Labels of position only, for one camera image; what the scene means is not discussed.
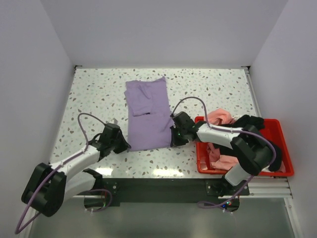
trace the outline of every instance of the red basket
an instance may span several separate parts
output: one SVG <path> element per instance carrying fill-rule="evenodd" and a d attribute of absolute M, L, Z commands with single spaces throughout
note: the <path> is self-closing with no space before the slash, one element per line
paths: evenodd
<path fill-rule="evenodd" d="M 200 120 L 204 120 L 204 117 L 196 117 L 195 122 Z M 260 130 L 264 138 L 272 141 L 282 150 L 282 161 L 285 165 L 285 173 L 282 172 L 261 172 L 260 176 L 276 176 L 276 177 L 289 177 L 294 175 L 294 169 L 291 162 L 291 159 L 288 154 L 288 150 L 286 147 L 286 143 L 284 140 L 283 132 L 281 125 L 276 119 L 264 119 L 265 128 Z M 216 170 L 210 167 L 209 156 L 207 153 L 207 143 L 197 142 L 196 143 L 197 150 L 197 169 L 200 173 L 203 174 L 212 174 L 212 175 L 223 175 L 227 171 L 224 170 Z"/>

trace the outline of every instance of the lavender shirt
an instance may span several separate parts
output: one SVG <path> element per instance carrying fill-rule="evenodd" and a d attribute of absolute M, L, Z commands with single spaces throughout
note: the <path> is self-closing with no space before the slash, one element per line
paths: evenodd
<path fill-rule="evenodd" d="M 173 121 L 169 117 L 165 78 L 153 82 L 129 81 L 126 87 L 131 151 L 170 147 Z"/>

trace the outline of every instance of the wire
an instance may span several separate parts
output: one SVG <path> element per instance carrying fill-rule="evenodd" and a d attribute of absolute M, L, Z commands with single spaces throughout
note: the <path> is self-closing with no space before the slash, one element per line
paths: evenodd
<path fill-rule="evenodd" d="M 86 134 L 86 132 L 85 132 L 85 130 L 84 130 L 82 124 L 81 124 L 81 121 L 80 121 L 80 117 L 81 117 L 82 115 L 87 115 L 87 116 L 93 117 L 93 118 L 95 118 L 96 120 L 100 121 L 102 124 L 105 124 L 102 120 L 100 120 L 98 117 L 96 117 L 96 116 L 94 116 L 94 115 L 91 115 L 91 114 L 88 114 L 88 113 L 80 113 L 80 114 L 78 115 L 77 121 L 78 121 L 79 127 L 80 127 L 81 131 L 83 132 L 84 137 L 85 137 L 85 140 L 86 140 L 86 146 L 85 146 L 84 151 L 81 151 L 81 152 L 79 152 L 79 153 L 77 153 L 77 154 L 71 156 L 69 159 L 65 160 L 62 164 L 58 165 L 54 170 L 52 170 L 52 171 L 49 173 L 49 175 L 47 175 L 47 176 L 43 179 L 43 181 L 40 183 L 40 185 L 37 187 L 37 189 L 34 191 L 33 195 L 31 196 L 29 202 L 27 203 L 27 205 L 26 205 L 26 207 L 25 207 L 25 209 L 24 209 L 24 211 L 23 211 L 23 213 L 22 213 L 22 215 L 21 215 L 21 217 L 20 217 L 20 219 L 19 219 L 19 221 L 18 221 L 18 224 L 17 224 L 16 229 L 15 229 L 15 232 L 14 232 L 16 235 L 19 234 L 21 231 L 23 231 L 32 221 L 34 221 L 34 220 L 41 214 L 40 212 L 37 213 L 37 214 L 35 214 L 29 221 L 27 221 L 27 222 L 21 227 L 21 224 L 22 224 L 22 222 L 23 222 L 23 220 L 24 220 L 24 218 L 25 218 L 25 216 L 26 216 L 26 213 L 27 213 L 28 210 L 30 209 L 33 200 L 35 199 L 35 197 L 36 197 L 36 195 L 38 194 L 38 192 L 40 191 L 40 189 L 44 186 L 44 184 L 45 184 L 45 183 L 51 178 L 51 176 L 53 176 L 63 165 L 65 165 L 65 164 L 69 163 L 70 161 L 76 159 L 78 156 L 84 154 L 84 153 L 87 151 L 88 146 L 89 146 L 89 140 L 88 140 L 87 134 Z M 110 202 L 109 202 L 109 203 L 107 204 L 107 206 L 105 207 L 105 208 L 107 208 L 107 207 L 111 204 L 111 202 L 112 202 L 112 194 L 111 194 L 108 190 L 106 190 L 106 189 L 101 189 L 101 191 L 105 191 L 105 192 L 107 192 L 107 193 L 110 194 Z"/>
<path fill-rule="evenodd" d="M 209 123 L 209 121 L 208 121 L 208 115 L 207 115 L 206 105 L 205 105 L 205 103 L 203 102 L 203 100 L 201 100 L 201 99 L 198 98 L 198 97 L 192 97 L 192 96 L 191 96 L 191 97 L 183 98 L 183 99 L 180 100 L 180 101 L 178 102 L 178 104 L 175 106 L 175 108 L 174 108 L 172 114 L 175 113 L 176 108 L 179 106 L 179 104 L 180 104 L 181 102 L 183 102 L 183 101 L 186 100 L 186 99 L 190 99 L 190 98 L 197 99 L 197 100 L 199 100 L 199 101 L 203 104 L 204 112 L 205 112 L 206 123 L 207 123 L 207 125 L 209 126 L 210 129 L 214 129 L 214 130 L 218 130 L 218 131 L 223 131 L 223 132 L 230 132 L 230 133 L 243 133 L 243 134 L 248 134 L 248 135 L 252 135 L 252 136 L 255 136 L 255 137 L 257 137 L 257 138 L 263 140 L 263 141 L 269 146 L 269 148 L 270 148 L 270 149 L 272 150 L 272 152 L 273 152 L 273 157 L 272 157 L 272 159 L 271 159 L 271 161 L 270 161 L 270 163 L 269 163 L 268 165 L 271 165 L 271 164 L 274 162 L 274 160 L 275 160 L 275 158 L 276 158 L 275 148 L 274 148 L 273 145 L 272 145 L 267 139 L 265 139 L 264 137 L 262 137 L 262 136 L 260 136 L 260 135 L 258 135 L 258 134 L 255 134 L 255 133 L 253 133 L 253 132 L 249 132 L 249 131 L 234 130 L 233 128 L 231 128 L 231 129 L 225 129 L 225 128 L 218 128 L 218 127 L 212 126 L 212 125 Z M 199 202 L 197 203 L 198 207 L 199 207 L 199 208 L 204 208 L 204 209 L 210 209 L 210 208 L 220 207 L 220 206 L 226 204 L 227 202 L 233 200 L 237 195 L 239 195 L 239 193 L 244 189 L 244 187 L 245 187 L 246 185 L 248 185 L 248 183 L 253 179 L 253 177 L 254 177 L 254 176 L 251 175 L 251 176 L 246 180 L 246 182 L 238 189 L 238 191 L 236 191 L 236 192 L 231 196 L 231 198 L 229 198 L 228 200 L 226 200 L 226 201 L 224 201 L 224 202 L 222 202 L 222 203 L 219 203 L 219 204 L 215 204 L 215 203 L 212 203 L 212 202 L 209 202 L 209 201 L 199 201 Z"/>
<path fill-rule="evenodd" d="M 107 190 L 107 189 L 104 189 L 104 188 L 101 188 L 101 189 L 93 189 L 93 190 L 89 190 L 89 192 L 105 192 L 105 193 L 107 193 L 107 194 L 109 194 L 109 196 L 110 196 L 110 200 L 109 200 L 109 203 L 106 205 L 106 206 L 104 206 L 104 207 L 102 207 L 102 208 L 99 208 L 99 209 L 97 209 L 97 210 L 91 210 L 92 212 L 101 212 L 101 211 L 103 211 L 104 209 L 106 209 L 107 207 L 109 207 L 110 206 L 110 204 L 112 203 L 112 193 L 109 191 L 109 190 Z"/>
<path fill-rule="evenodd" d="M 102 202 L 103 202 L 103 206 L 102 207 L 100 207 L 100 208 L 98 208 L 97 210 L 100 210 L 100 209 L 102 209 L 105 205 L 106 205 L 106 199 L 107 199 L 107 192 L 104 192 L 104 193 L 102 193 L 101 195 L 100 195 L 100 197 L 101 197 L 101 200 L 102 200 Z"/>

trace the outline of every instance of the gray wall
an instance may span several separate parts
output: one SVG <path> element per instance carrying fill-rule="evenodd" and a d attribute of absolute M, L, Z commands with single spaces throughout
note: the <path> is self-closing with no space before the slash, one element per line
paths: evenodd
<path fill-rule="evenodd" d="M 287 0 L 41 0 L 85 67 L 251 65 Z"/>
<path fill-rule="evenodd" d="M 295 176 L 295 209 L 307 238 L 316 237 L 317 1 L 289 0 L 251 67 L 264 117 L 281 121 Z"/>
<path fill-rule="evenodd" d="M 72 64 L 38 0 L 0 0 L 0 237 L 13 237 L 34 169 L 47 162 Z"/>

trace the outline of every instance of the terrazzo table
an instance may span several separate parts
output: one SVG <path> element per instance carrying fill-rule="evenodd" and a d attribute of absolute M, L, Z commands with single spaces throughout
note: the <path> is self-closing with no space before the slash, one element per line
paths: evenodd
<path fill-rule="evenodd" d="M 77 123 L 80 112 L 92 113 L 103 121 L 116 119 L 127 138 L 128 108 L 124 96 L 125 82 L 153 81 L 166 77 L 171 110 L 184 97 L 197 96 L 208 112 L 223 108 L 234 115 L 256 115 L 252 94 L 243 69 L 76 69 L 66 110 L 59 129 L 51 162 L 60 161 L 84 144 Z M 189 99 L 176 112 L 185 111 L 193 119 L 203 116 L 198 100 Z M 88 138 L 102 132 L 103 125 L 82 117 Z M 139 152 L 113 152 L 90 166 L 105 178 L 211 178 L 200 174 L 196 166 L 195 143 L 178 148 L 161 148 Z"/>

